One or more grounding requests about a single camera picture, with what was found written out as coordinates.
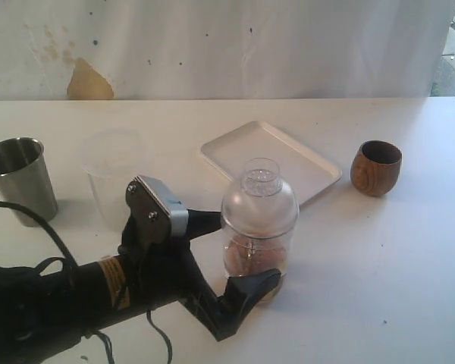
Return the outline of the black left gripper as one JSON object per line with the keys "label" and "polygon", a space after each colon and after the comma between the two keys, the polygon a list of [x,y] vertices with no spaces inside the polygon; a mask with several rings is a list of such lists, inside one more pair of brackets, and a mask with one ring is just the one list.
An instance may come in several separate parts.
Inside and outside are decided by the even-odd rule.
{"label": "black left gripper", "polygon": [[119,252],[138,256],[140,301],[155,310],[178,301],[216,340],[237,333],[253,308],[279,284],[281,271],[272,268],[256,275],[230,277],[224,294],[217,296],[205,280],[190,241],[221,229],[221,213],[181,209],[171,216],[171,236],[162,244],[140,249],[136,223],[127,220]]}

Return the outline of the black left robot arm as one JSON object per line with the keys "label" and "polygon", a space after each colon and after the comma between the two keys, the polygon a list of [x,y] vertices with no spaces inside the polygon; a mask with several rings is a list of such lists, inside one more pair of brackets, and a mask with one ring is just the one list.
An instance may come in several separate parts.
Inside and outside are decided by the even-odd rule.
{"label": "black left robot arm", "polygon": [[173,302],[182,304],[216,340],[234,335],[253,307],[281,279],[276,268],[229,278],[217,296],[190,250],[192,239],[221,227],[217,212],[187,212],[187,226],[171,232],[165,216],[131,214],[118,254],[46,274],[49,260],[0,267],[0,363],[41,363],[102,335],[105,328]]}

